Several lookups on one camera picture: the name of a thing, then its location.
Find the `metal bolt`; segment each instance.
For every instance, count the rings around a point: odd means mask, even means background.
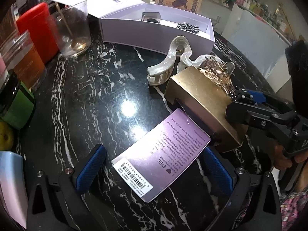
[[[74,171],[74,170],[73,170],[71,167],[67,167],[67,168],[65,169],[65,173],[66,173],[66,174],[71,174],[73,171]]]
[[[236,172],[237,172],[238,174],[242,175],[242,174],[244,174],[245,169],[243,169],[242,167],[238,167],[238,168],[236,169]]]
[[[265,172],[265,175],[270,178],[272,176],[272,173],[271,172]]]
[[[37,176],[37,177],[42,177],[43,174],[44,174],[44,171],[41,171],[41,170],[40,170],[39,172],[36,173],[36,176]]]

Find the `blue textured pad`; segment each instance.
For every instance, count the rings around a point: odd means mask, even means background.
[[[262,92],[253,91],[253,90],[247,90],[247,91],[249,92],[249,94],[251,94],[253,96],[253,100],[256,103],[266,102],[266,97],[264,96],[264,94]]]
[[[204,149],[204,161],[211,174],[214,176],[220,190],[224,194],[230,196],[233,192],[232,178],[209,147]]]
[[[76,191],[85,194],[106,159],[106,149],[103,145],[97,149],[76,179]]]

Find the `barcode sticker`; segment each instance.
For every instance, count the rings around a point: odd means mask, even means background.
[[[153,186],[131,165],[131,163],[122,158],[113,165],[119,175],[125,180],[130,188],[140,197],[149,192]]]

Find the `marble tabletop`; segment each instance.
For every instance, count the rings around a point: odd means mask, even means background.
[[[17,152],[25,159],[27,192],[37,171],[55,177],[77,164],[97,143],[103,143],[106,166],[82,197],[105,230],[204,230],[227,197],[201,156],[150,203],[140,199],[110,163],[172,112],[164,99],[165,85],[149,88],[147,82],[147,67],[165,56],[103,44],[97,21],[90,23],[90,31],[92,45],[86,54],[69,60],[57,55],[48,63],[48,74],[34,94],[33,118],[19,133],[17,144]],[[236,64],[232,75],[235,85],[272,92],[240,52],[218,34],[215,38],[213,54]],[[242,149],[249,148],[253,147],[248,141]],[[256,152],[249,165],[260,173]],[[244,163],[241,149],[232,155],[239,164]]]

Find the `green jar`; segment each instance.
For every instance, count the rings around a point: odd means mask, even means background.
[[[33,94],[10,70],[0,89],[1,119],[19,130],[28,122],[33,109]]]

